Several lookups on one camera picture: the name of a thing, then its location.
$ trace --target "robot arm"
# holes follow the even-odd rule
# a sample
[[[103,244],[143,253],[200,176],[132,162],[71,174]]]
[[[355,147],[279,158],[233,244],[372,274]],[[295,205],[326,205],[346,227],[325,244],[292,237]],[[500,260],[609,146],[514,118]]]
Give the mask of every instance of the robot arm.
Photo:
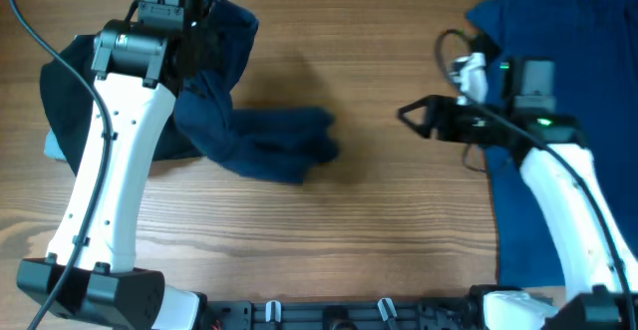
[[[559,312],[559,309],[534,300],[522,291],[490,292],[481,300],[484,324],[491,330],[510,329],[514,326],[512,324],[516,324],[517,329],[539,329],[548,318],[555,319],[554,326],[565,325],[564,318],[567,316],[572,317],[571,323],[567,324],[580,328],[574,323],[578,315],[574,316],[572,311],[578,312],[579,316],[589,315],[590,321],[596,318],[593,313],[606,312],[607,320],[593,320],[600,321],[600,324],[617,324],[621,319],[627,321],[626,312],[623,315],[626,301],[620,296],[623,289],[611,260],[602,224],[576,180],[549,152],[513,136],[512,131],[501,123],[467,106],[466,96],[481,103],[487,89],[484,58],[477,57],[477,54],[453,63],[450,80],[462,92],[458,99],[425,97],[401,108],[399,119],[424,138],[429,138],[436,130],[440,141],[499,146],[510,150],[523,181],[540,205],[560,258],[566,300],[571,301],[567,310]],[[586,147],[584,135],[575,119],[554,113],[551,91],[553,63],[540,59],[512,59],[507,68],[503,94],[507,103],[505,109],[486,107],[543,140],[583,178],[611,233],[629,289],[632,293],[637,292],[638,264],[602,195],[595,176],[593,156]],[[427,109],[424,121],[419,125],[406,117],[406,113],[418,108]]]
[[[17,282],[42,304],[71,267],[49,308],[56,316],[115,328],[208,329],[212,316],[205,296],[166,285],[159,272],[134,268],[138,214],[153,154],[183,78],[194,75],[205,54],[197,28],[207,10],[203,0],[139,0],[134,6],[139,22],[112,20],[95,40],[94,87],[113,133],[88,235],[76,244],[102,157],[105,115],[95,105],[71,200],[47,257],[24,259]],[[76,246],[82,247],[80,256],[70,263]]]

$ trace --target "dark blue towel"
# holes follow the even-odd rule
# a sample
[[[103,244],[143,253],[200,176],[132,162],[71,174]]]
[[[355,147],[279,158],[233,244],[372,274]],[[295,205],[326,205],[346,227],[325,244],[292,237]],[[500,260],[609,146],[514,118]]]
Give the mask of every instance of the dark blue towel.
[[[629,247],[638,250],[635,210],[638,0],[489,0],[468,13],[503,49],[488,71],[487,101],[499,103],[499,64],[510,56],[556,63],[557,111],[578,118],[596,174]],[[487,150],[490,168],[507,157]],[[564,284],[538,205],[511,165],[491,178],[500,242],[499,282]]]
[[[232,109],[230,90],[246,67],[259,22],[227,0],[215,0],[208,22],[222,40],[223,66],[185,82],[175,104],[178,129],[212,161],[257,179],[301,183],[313,166],[334,159],[333,118],[323,109]]]

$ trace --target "black joint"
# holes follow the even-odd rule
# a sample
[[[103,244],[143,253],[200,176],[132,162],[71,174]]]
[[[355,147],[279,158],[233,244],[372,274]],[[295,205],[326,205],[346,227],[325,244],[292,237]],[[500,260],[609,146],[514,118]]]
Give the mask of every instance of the black joint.
[[[111,264],[105,262],[96,262],[93,272],[97,274],[109,275],[111,273]]]
[[[197,315],[195,315],[195,325],[197,329],[212,329],[215,325],[218,329],[221,329],[219,319],[215,316],[211,308],[208,307],[208,298],[204,294],[195,293],[199,298],[199,307],[197,308]]]
[[[56,253],[48,253],[47,257],[44,259],[44,262],[47,264],[55,264],[58,260],[58,254]]]
[[[146,88],[154,89],[155,87],[158,86],[158,81],[152,80],[152,79],[144,79],[142,81],[142,86]]]
[[[629,328],[627,305],[621,294],[611,294],[604,285],[581,293],[563,306],[558,314],[545,320],[543,329],[626,329]]]
[[[470,40],[470,49],[472,53],[480,52],[485,55],[485,64],[491,65],[499,55],[502,49],[488,34],[479,34]]]
[[[355,324],[350,321],[348,310],[339,305],[328,306],[323,310],[323,329],[324,330],[345,330],[357,329]]]
[[[89,246],[89,242],[91,241],[90,237],[85,237],[84,239],[80,240],[78,239],[78,235],[73,235],[73,239],[71,240],[71,242],[74,245],[82,245],[82,246]]]
[[[107,134],[102,132],[102,138],[105,139],[105,140],[117,141],[118,140],[118,133],[117,132],[113,132],[113,135],[108,137]]]

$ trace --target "wooden table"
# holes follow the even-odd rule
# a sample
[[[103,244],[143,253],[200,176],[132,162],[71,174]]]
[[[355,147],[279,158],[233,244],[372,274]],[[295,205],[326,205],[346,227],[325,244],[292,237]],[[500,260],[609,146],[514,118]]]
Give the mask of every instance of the wooden table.
[[[123,18],[132,0],[18,0],[58,50]],[[462,294],[495,283],[489,184],[463,146],[421,140],[395,111],[452,95],[435,37],[481,0],[233,0],[261,20],[238,107],[319,105],[341,156],[304,186],[241,178],[208,160],[155,163],[138,226],[138,266],[211,299],[377,299]],[[43,256],[74,177],[43,156],[39,98],[50,57],[0,0],[0,327],[37,306],[15,286]],[[48,316],[45,328],[86,328]]]

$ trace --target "black cable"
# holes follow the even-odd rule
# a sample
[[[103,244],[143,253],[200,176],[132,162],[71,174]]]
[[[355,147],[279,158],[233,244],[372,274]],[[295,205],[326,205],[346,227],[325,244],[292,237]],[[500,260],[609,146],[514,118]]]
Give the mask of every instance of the black cable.
[[[133,0],[133,2],[131,3],[131,7],[129,7],[129,13],[127,13],[127,17],[124,19],[124,22],[131,22],[133,15],[135,15],[136,10],[138,10],[138,7],[140,6],[140,2],[143,1],[144,0]]]
[[[477,171],[477,172],[481,172],[481,173],[485,173],[489,176],[497,176],[499,175],[502,171],[505,170],[505,168],[511,164],[511,156],[507,157],[506,159],[504,159],[500,165],[498,166],[498,168],[496,169],[496,171],[493,170],[489,170],[486,168],[479,168],[479,167],[475,167],[473,165],[470,164],[470,162],[468,162],[468,158],[470,157],[470,149],[472,148],[474,144],[467,144],[466,147],[463,149],[463,153],[461,154],[461,164],[472,171]]]
[[[470,157],[470,149],[472,148],[472,146],[473,144],[466,144],[466,147],[463,149],[463,154],[461,155],[461,164],[471,171],[488,174],[487,169],[475,167],[473,165],[470,165],[470,163],[468,162],[468,158]]]
[[[31,324],[29,325],[29,329],[35,329],[38,327],[38,324],[40,323],[40,321],[42,321],[42,318],[44,318],[45,314],[49,310],[49,307],[51,307],[55,299],[58,297],[58,295],[62,291],[62,288],[64,287],[65,282],[67,281],[67,279],[69,278],[69,275],[71,274],[71,270],[73,269],[76,261],[78,260],[78,257],[80,256],[80,253],[82,252],[82,247],[83,247],[83,244],[85,243],[85,238],[87,236],[87,232],[89,231],[89,226],[91,225],[91,220],[93,218],[93,214],[96,209],[98,197],[100,196],[100,190],[102,189],[104,178],[107,173],[107,167],[109,165],[109,158],[111,153],[111,141],[112,141],[111,140],[112,127],[111,127],[111,117],[109,115],[109,110],[107,109],[106,104],[102,100],[102,97],[100,97],[100,94],[98,94],[98,92],[94,90],[93,87],[91,87],[91,85],[89,85],[84,80],[84,78],[82,78],[82,75],[80,75],[78,71],[76,71],[71,65],[69,65],[53,48],[51,48],[51,46],[49,46],[49,44],[47,44],[46,41],[44,41],[33,30],[33,28],[27,23],[27,21],[22,16],[22,13],[20,12],[20,9],[18,9],[18,6],[16,5],[15,0],[9,0],[9,4],[11,5],[11,9],[13,9],[13,13],[18,18],[18,21],[22,24],[22,26],[24,26],[27,32],[29,32],[31,36],[33,36],[33,38],[40,44],[40,46],[42,46],[51,56],[53,56],[53,58],[56,61],[58,61],[62,66],[68,69],[69,72],[71,72],[73,76],[75,76],[75,78],[82,84],[82,86],[86,88],[87,91],[91,94],[91,96],[93,97],[93,100],[98,105],[98,110],[100,111],[100,114],[102,116],[102,125],[104,129],[104,132],[103,132],[104,146],[102,148],[102,159],[100,160],[100,169],[98,170],[96,184],[93,188],[93,192],[91,193],[91,199],[89,200],[89,206],[87,208],[87,212],[84,216],[84,219],[82,220],[82,225],[80,226],[80,231],[78,232],[78,235],[76,237],[76,243],[74,244],[73,251],[71,253],[71,256],[69,257],[69,262],[67,263],[67,266],[62,272],[62,275],[60,275],[58,282],[51,290],[49,297],[42,304],[42,307],[40,308],[36,316],[31,321]]]
[[[596,214],[596,218],[598,219],[598,223],[600,224],[600,228],[602,229],[603,235],[605,237],[605,241],[607,242],[607,247],[609,248],[609,254],[611,255],[611,259],[613,261],[614,270],[616,271],[616,274],[618,275],[618,281],[620,282],[620,286],[622,288],[622,292],[625,297],[625,302],[627,306],[629,328],[631,330],[636,330],[636,314],[634,313],[631,290],[629,289],[629,283],[627,282],[627,276],[625,274],[624,264],[622,260],[620,259],[620,255],[618,254],[618,249],[616,249],[613,237],[611,236],[611,232],[609,231],[609,227],[607,226],[607,222],[605,221],[605,217],[602,211],[600,210],[600,207],[598,206],[596,199],[594,198],[593,194],[589,190],[587,183],[561,155],[559,155],[555,150],[550,148],[545,142],[538,139],[537,137],[535,137],[528,131],[510,122],[506,118],[492,112],[489,108],[481,105],[477,100],[473,99],[471,96],[467,94],[464,94],[458,88],[454,80],[448,74],[448,68],[446,67],[446,63],[442,53],[443,43],[445,39],[450,35],[455,35],[461,38],[462,40],[464,40],[466,44],[468,45],[470,44],[470,40],[468,39],[468,37],[459,30],[447,30],[443,32],[441,35],[439,35],[439,37],[437,38],[437,42],[435,43],[435,58],[437,60],[437,66],[439,67],[439,70],[443,73],[444,77],[446,78],[446,81],[448,81],[448,83],[452,85],[458,93],[465,96],[470,102],[471,106],[474,107],[476,110],[482,112],[484,115],[490,117],[491,119],[501,123],[503,126],[508,128],[513,133],[516,133],[519,136],[527,139],[536,148],[542,151],[548,152],[552,157],[556,159],[557,162],[560,163],[560,165],[562,165],[565,168],[565,170],[567,170],[569,175],[571,175],[571,177],[574,178],[574,180],[576,181],[576,183],[578,184],[582,192],[585,194],[587,201],[589,202],[591,207],[594,209],[594,213]]]

